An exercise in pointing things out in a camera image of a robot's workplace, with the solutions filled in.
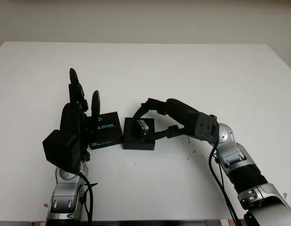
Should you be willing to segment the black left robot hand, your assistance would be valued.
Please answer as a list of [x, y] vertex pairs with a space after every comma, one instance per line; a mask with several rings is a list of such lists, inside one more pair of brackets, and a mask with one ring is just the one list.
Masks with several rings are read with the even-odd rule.
[[87, 116], [88, 103], [77, 73], [73, 68], [70, 68], [69, 74], [70, 102], [63, 108], [60, 131], [67, 131], [78, 138], [80, 160], [89, 161], [90, 153], [87, 151], [87, 148], [91, 138], [95, 135], [100, 121], [100, 94], [98, 90], [93, 92], [91, 116]]

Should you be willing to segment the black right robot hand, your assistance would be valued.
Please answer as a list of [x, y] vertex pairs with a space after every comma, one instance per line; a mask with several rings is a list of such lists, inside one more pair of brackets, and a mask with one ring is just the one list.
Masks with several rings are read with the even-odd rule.
[[134, 114], [134, 118], [141, 118], [148, 111], [154, 110], [158, 114], [168, 115], [179, 124], [183, 125], [180, 129], [177, 125], [170, 126], [168, 129], [156, 132], [155, 139], [173, 138], [180, 135], [187, 135], [202, 140], [200, 133], [196, 131], [197, 118], [199, 111], [189, 105], [173, 98], [167, 99], [165, 102], [149, 98]]

